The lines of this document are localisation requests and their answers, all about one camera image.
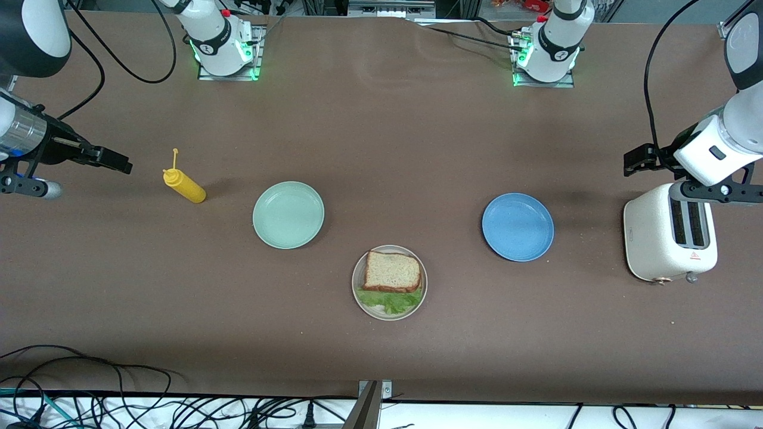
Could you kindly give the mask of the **yellow mustard squeeze bottle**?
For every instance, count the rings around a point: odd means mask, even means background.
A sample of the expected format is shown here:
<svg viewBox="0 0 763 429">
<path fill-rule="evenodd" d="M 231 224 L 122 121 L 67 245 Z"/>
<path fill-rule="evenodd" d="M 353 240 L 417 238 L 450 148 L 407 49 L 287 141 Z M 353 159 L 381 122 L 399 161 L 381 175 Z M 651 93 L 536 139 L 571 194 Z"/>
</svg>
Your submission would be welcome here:
<svg viewBox="0 0 763 429">
<path fill-rule="evenodd" d="M 179 193 L 182 197 L 188 199 L 188 201 L 191 201 L 191 203 L 202 203 L 206 199 L 207 193 L 201 185 L 194 182 L 190 176 L 177 168 L 178 155 L 179 150 L 174 148 L 172 167 L 170 169 L 163 169 L 163 181 L 165 185 L 175 190 L 175 192 Z"/>
</svg>

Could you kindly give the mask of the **brown bread slice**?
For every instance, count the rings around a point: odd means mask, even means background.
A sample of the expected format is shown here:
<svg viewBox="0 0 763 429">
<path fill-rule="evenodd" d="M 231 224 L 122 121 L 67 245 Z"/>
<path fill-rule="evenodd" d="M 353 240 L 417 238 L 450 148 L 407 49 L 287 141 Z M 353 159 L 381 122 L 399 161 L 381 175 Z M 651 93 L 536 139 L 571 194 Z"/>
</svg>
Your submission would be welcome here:
<svg viewBox="0 0 763 429">
<path fill-rule="evenodd" d="M 413 293 L 418 290 L 423 271 L 419 261 L 405 254 L 370 251 L 366 256 L 365 291 Z"/>
</svg>

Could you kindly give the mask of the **green lettuce leaf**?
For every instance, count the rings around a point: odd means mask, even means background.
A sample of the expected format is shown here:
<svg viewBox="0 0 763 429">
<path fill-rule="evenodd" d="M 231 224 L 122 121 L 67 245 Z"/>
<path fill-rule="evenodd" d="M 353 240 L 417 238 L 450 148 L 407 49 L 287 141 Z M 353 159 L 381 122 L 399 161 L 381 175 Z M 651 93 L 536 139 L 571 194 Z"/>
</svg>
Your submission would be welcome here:
<svg viewBox="0 0 763 429">
<path fill-rule="evenodd" d="M 390 293 L 390 291 L 366 291 L 355 290 L 357 298 L 366 307 L 379 309 L 388 315 L 400 315 L 416 307 L 423 298 L 423 292 L 419 290 L 411 293 Z"/>
</svg>

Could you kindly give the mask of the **blue plate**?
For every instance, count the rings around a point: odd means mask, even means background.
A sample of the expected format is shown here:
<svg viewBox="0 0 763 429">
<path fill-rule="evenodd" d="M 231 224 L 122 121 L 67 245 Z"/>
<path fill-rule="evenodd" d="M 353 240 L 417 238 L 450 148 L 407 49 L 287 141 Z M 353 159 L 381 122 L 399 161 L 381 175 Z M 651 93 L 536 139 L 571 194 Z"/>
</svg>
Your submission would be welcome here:
<svg viewBox="0 0 763 429">
<path fill-rule="evenodd" d="M 550 211 L 536 198 L 506 193 L 494 198 L 480 220 L 482 235 L 491 250 L 505 260 L 530 262 L 543 256 L 555 239 Z"/>
</svg>

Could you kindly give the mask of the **green plate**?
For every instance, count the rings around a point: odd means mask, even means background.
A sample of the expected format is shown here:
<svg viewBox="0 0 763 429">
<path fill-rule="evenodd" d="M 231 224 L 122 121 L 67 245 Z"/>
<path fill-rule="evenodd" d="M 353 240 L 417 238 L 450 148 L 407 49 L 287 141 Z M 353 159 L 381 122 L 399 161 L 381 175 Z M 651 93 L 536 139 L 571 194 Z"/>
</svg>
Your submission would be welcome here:
<svg viewBox="0 0 763 429">
<path fill-rule="evenodd" d="M 279 250 L 302 247 L 322 229 L 325 206 L 322 197 L 310 185 L 279 182 L 257 199 L 252 213 L 256 235 L 265 244 Z"/>
</svg>

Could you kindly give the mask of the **beige plate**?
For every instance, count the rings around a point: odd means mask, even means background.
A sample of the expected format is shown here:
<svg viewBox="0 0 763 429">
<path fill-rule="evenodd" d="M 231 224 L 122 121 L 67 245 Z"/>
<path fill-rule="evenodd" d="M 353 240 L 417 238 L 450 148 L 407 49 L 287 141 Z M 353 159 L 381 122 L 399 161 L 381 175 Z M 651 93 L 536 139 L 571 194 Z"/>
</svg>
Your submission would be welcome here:
<svg viewBox="0 0 763 429">
<path fill-rule="evenodd" d="M 377 251 L 377 252 L 380 252 L 380 253 L 400 253 L 400 254 L 405 254 L 405 255 L 408 255 L 408 256 L 412 256 L 412 257 L 416 258 L 419 261 L 419 263 L 421 265 L 421 268 L 422 268 L 422 271 L 423 271 L 423 275 L 421 277 L 421 283 L 420 283 L 420 287 L 419 287 L 422 290 L 422 292 L 423 292 L 423 298 L 422 298 L 422 301 L 420 302 L 420 304 L 418 304 L 416 307 L 414 307 L 413 309 L 409 310 L 409 312 L 406 312 L 404 314 L 400 314 L 400 315 L 388 315 L 388 314 L 384 314 L 384 312 L 382 312 L 382 310 L 372 309 L 371 307 L 366 307 L 364 304 L 362 304 L 360 302 L 360 300 L 357 298 L 357 295 L 355 294 L 355 290 L 361 290 L 362 289 L 361 285 L 364 282 L 364 274 L 365 274 L 365 267 L 366 267 L 366 256 L 367 256 L 367 254 L 370 251 Z M 360 309 L 362 309 L 363 312 L 365 312 L 366 314 L 370 315 L 371 317 L 373 317 L 375 319 L 381 320 L 381 321 L 400 321 L 400 320 L 403 320 L 404 318 L 407 318 L 410 315 L 414 314 L 414 312 L 416 312 L 419 309 L 419 307 L 423 304 L 423 300 L 425 299 L 425 296 L 427 296 L 427 281 L 428 281 L 428 279 L 427 279 L 427 271 L 426 271 L 425 267 L 423 266 L 423 262 L 411 250 L 409 250 L 409 249 L 407 249 L 405 247 L 397 246 L 397 245 L 383 245 L 383 246 L 378 246 L 376 248 L 368 250 L 367 252 L 365 252 L 359 258 L 359 260 L 355 264 L 355 268 L 354 268 L 354 270 L 352 272 L 351 290 L 352 290 L 352 295 L 354 296 L 355 301 L 359 305 Z"/>
</svg>

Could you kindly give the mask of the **white two-slot toaster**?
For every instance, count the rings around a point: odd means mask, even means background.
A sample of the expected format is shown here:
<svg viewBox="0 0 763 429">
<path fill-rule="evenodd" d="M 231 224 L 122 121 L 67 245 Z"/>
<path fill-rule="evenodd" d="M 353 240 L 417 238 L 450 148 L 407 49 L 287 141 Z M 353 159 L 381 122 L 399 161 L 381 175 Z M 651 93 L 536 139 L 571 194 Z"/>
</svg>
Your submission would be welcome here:
<svg viewBox="0 0 763 429">
<path fill-rule="evenodd" d="M 664 284 L 711 271 L 718 261 L 709 203 L 673 198 L 671 184 L 626 203 L 622 211 L 629 271 L 643 281 Z"/>
</svg>

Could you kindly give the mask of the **red packet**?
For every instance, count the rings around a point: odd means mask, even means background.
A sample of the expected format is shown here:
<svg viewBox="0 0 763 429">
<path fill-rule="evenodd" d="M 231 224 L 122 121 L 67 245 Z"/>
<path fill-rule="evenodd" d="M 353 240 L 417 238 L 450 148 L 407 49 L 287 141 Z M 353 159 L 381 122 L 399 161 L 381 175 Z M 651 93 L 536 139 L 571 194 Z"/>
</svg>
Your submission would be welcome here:
<svg viewBox="0 0 763 429">
<path fill-rule="evenodd" d="M 545 14 L 553 6 L 554 0 L 490 0 L 491 5 L 496 8 L 501 7 L 519 7 L 525 11 L 531 11 L 536 14 Z"/>
</svg>

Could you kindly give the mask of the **grey electronics box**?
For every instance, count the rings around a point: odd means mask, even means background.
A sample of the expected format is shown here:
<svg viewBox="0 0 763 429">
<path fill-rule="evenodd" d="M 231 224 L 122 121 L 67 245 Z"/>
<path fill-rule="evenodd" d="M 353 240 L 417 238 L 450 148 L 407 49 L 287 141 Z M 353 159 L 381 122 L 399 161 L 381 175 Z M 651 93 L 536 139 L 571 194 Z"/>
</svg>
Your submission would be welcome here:
<svg viewBox="0 0 763 429">
<path fill-rule="evenodd" d="M 435 19 L 435 0 L 348 0 L 348 17 L 402 17 Z"/>
</svg>

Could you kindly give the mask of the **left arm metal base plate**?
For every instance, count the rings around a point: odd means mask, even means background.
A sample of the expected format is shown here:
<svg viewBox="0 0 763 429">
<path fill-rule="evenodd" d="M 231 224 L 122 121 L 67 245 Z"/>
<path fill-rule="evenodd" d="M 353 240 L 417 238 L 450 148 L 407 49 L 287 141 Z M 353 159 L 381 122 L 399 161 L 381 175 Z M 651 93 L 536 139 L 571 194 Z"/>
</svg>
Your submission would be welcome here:
<svg viewBox="0 0 763 429">
<path fill-rule="evenodd" d="M 513 85 L 549 89 L 572 89 L 572 67 L 579 49 L 573 49 L 570 60 L 553 61 L 551 56 L 534 44 L 531 27 L 523 27 L 507 36 L 513 51 Z"/>
</svg>

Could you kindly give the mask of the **aluminium frame rail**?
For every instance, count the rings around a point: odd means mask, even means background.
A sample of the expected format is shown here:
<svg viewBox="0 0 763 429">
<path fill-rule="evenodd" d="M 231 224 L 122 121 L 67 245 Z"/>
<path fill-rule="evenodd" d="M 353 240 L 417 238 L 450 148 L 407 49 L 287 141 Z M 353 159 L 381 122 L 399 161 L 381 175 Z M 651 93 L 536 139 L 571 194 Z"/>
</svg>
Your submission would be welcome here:
<svg viewBox="0 0 763 429">
<path fill-rule="evenodd" d="M 755 0 L 744 0 L 742 2 L 741 6 L 739 6 L 735 11 L 733 11 L 730 16 L 725 19 L 725 21 L 722 21 L 718 24 L 718 33 L 721 38 L 721 40 L 725 40 L 728 36 L 728 34 L 731 32 L 733 26 L 736 24 L 736 22 L 741 19 L 743 14 L 748 10 L 748 8 L 754 3 Z"/>
</svg>

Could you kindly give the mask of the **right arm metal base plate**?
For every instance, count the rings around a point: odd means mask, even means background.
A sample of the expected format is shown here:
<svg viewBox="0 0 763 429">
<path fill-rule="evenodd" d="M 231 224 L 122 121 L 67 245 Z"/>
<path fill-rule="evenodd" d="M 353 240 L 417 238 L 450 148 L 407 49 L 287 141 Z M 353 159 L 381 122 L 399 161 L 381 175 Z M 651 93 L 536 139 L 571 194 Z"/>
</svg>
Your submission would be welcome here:
<svg viewBox="0 0 763 429">
<path fill-rule="evenodd" d="M 199 80 L 254 82 L 259 79 L 267 28 L 227 17 L 226 40 L 191 39 Z"/>
</svg>

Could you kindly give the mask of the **grey metal table bracket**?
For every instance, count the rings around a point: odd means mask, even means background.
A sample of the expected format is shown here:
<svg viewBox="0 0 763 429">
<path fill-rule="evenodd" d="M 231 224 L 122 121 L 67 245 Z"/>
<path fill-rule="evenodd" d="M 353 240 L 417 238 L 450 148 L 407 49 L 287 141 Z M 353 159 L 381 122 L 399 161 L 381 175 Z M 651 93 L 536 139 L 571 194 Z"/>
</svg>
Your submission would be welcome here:
<svg viewBox="0 0 763 429">
<path fill-rule="evenodd" d="M 342 429 L 379 429 L 382 402 L 392 393 L 392 380 L 359 381 L 359 397 Z"/>
</svg>

